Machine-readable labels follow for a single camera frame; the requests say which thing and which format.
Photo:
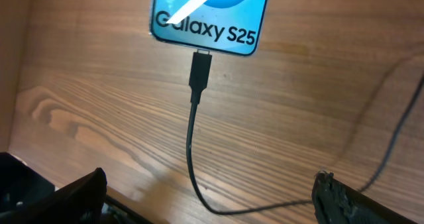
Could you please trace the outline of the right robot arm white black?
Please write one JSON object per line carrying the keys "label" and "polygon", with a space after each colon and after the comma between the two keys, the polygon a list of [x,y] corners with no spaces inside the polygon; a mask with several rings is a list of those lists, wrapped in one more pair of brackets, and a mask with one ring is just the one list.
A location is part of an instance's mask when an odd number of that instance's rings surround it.
{"label": "right robot arm white black", "polygon": [[[316,175],[312,203],[319,223],[411,223],[362,193]],[[1,153],[2,223],[147,223],[148,220],[107,195],[101,168],[57,189],[7,152]]]}

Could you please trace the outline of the teal Galaxy S25 smartphone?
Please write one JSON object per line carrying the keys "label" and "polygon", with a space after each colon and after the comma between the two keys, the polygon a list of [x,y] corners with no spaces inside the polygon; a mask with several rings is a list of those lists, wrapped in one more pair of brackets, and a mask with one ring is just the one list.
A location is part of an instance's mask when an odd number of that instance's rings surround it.
{"label": "teal Galaxy S25 smartphone", "polygon": [[150,33],[156,40],[235,56],[256,52],[268,0],[206,0],[170,21],[189,1],[152,0]]}

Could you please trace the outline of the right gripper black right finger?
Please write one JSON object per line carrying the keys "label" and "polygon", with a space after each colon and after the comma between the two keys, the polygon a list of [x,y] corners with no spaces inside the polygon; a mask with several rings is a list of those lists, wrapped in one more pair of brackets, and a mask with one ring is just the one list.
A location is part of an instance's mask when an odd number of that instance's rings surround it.
{"label": "right gripper black right finger", "polygon": [[311,197],[319,224],[416,224],[334,179],[333,173],[316,174]]}

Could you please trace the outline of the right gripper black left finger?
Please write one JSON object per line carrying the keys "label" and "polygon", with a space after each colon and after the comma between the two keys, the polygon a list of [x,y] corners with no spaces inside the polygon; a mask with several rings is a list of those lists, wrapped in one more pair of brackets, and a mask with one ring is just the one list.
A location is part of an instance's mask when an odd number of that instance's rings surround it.
{"label": "right gripper black left finger", "polygon": [[105,172],[96,168],[34,204],[2,214],[1,224],[99,224],[106,193]]}

